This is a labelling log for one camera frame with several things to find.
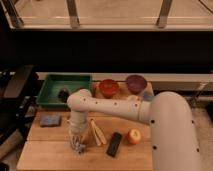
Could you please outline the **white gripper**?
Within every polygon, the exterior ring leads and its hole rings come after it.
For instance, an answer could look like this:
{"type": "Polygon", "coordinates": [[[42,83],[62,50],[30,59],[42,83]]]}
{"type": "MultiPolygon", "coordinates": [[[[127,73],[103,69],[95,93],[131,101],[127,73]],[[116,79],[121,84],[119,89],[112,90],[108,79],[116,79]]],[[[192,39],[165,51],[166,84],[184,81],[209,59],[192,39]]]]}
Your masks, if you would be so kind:
{"type": "Polygon", "coordinates": [[[74,136],[79,136],[80,145],[85,146],[83,135],[85,131],[87,130],[87,127],[88,127],[88,121],[83,121],[83,122],[73,121],[73,120],[68,121],[68,128],[69,128],[69,134],[70,134],[69,142],[70,142],[71,148],[75,148],[74,136]]]}

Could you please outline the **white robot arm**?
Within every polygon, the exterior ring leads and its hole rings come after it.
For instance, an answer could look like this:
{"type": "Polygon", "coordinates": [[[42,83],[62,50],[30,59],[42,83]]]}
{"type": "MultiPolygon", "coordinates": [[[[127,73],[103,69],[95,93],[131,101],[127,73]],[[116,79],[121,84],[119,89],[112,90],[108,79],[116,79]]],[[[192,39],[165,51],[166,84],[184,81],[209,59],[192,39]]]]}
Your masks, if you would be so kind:
{"type": "Polygon", "coordinates": [[[153,171],[202,171],[195,121],[187,101],[174,92],[162,92],[150,102],[93,98],[81,89],[67,99],[70,131],[82,135],[87,113],[100,112],[149,124],[153,171]]]}

